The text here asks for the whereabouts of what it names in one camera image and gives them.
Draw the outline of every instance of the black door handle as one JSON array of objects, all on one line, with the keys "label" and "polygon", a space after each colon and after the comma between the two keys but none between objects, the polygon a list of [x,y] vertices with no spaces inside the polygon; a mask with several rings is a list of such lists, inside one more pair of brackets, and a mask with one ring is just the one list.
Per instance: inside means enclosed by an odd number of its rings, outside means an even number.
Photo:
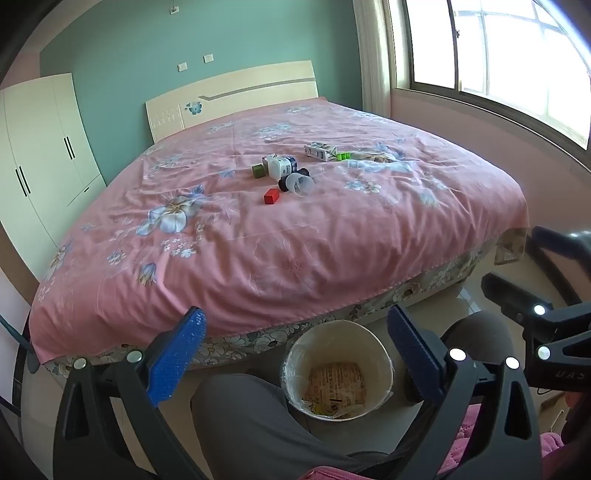
[{"label": "black door handle", "polygon": [[70,160],[72,160],[72,152],[70,152],[70,147],[68,146],[68,140],[64,137],[64,143],[66,144],[66,150],[68,151],[68,155],[70,156]]},{"label": "black door handle", "polygon": [[25,182],[25,187],[27,187],[27,190],[28,190],[29,195],[30,195],[31,194],[31,189],[29,188],[29,184],[27,183],[27,179],[25,178],[25,174],[22,172],[22,167],[19,166],[18,168],[21,171],[22,180],[23,180],[23,182]]},{"label": "black door handle", "polygon": [[25,197],[26,197],[27,196],[27,192],[25,192],[25,187],[22,186],[22,180],[21,180],[20,175],[18,174],[18,169],[15,168],[14,171],[17,174],[18,182],[21,184],[22,192],[25,194]]},{"label": "black door handle", "polygon": [[72,152],[72,159],[76,158],[76,154],[74,153],[74,149],[72,148],[72,143],[70,142],[70,137],[66,136],[68,139],[68,145],[70,146],[70,152]]}]

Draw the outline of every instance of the red block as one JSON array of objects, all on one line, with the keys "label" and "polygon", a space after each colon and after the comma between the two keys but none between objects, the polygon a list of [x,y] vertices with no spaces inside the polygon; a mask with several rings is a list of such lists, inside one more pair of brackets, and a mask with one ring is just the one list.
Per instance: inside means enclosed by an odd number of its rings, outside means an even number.
[{"label": "red block", "polygon": [[265,203],[268,205],[273,205],[277,200],[279,200],[279,189],[269,189],[269,191],[263,197],[265,199]]}]

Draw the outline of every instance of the wooden headboard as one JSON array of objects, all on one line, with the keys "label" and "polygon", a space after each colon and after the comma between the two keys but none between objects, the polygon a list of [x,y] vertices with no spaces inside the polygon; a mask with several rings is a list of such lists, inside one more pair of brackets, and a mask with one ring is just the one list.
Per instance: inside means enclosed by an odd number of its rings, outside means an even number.
[{"label": "wooden headboard", "polygon": [[292,61],[224,73],[146,102],[154,142],[251,108],[318,97],[312,62]]}]

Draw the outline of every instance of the bed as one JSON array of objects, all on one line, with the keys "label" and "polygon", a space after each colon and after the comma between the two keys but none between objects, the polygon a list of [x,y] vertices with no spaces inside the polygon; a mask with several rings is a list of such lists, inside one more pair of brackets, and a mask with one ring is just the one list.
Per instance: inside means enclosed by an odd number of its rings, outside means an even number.
[{"label": "bed", "polygon": [[[318,98],[309,62],[221,77],[147,102],[155,144],[64,238],[30,316],[52,373],[78,356],[117,361],[192,305],[208,321],[193,366],[238,361],[317,323],[368,323],[465,278],[492,248],[497,263],[521,257],[527,205],[502,170]],[[323,163],[304,154],[312,141],[394,160]],[[277,184],[251,168],[272,153],[310,171],[312,195],[264,203]]]}]

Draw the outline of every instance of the window pane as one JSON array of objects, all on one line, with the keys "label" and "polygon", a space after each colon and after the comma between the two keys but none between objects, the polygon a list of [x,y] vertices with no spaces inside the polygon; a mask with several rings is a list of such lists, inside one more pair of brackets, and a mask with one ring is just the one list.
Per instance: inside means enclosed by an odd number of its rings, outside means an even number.
[{"label": "window pane", "polygon": [[484,93],[485,56],[480,16],[456,17],[457,55],[462,90]]},{"label": "window pane", "polygon": [[460,10],[480,10],[480,0],[452,0],[452,7],[456,12]]},{"label": "window pane", "polygon": [[454,88],[456,73],[447,2],[407,0],[413,38],[414,79]]},{"label": "window pane", "polygon": [[487,15],[490,95],[503,103],[543,115],[547,69],[540,27],[527,20]]},{"label": "window pane", "polygon": [[485,12],[535,18],[531,0],[482,0],[482,9]]},{"label": "window pane", "polygon": [[583,147],[589,139],[591,82],[587,67],[570,40],[552,30],[545,31],[550,62],[548,114],[578,134],[568,135]]},{"label": "window pane", "polygon": [[538,4],[535,5],[535,10],[538,12],[538,18],[540,19],[540,21],[547,23],[548,25],[558,27],[558,23],[556,23],[554,18],[552,18],[550,14],[542,7],[540,7]]}]

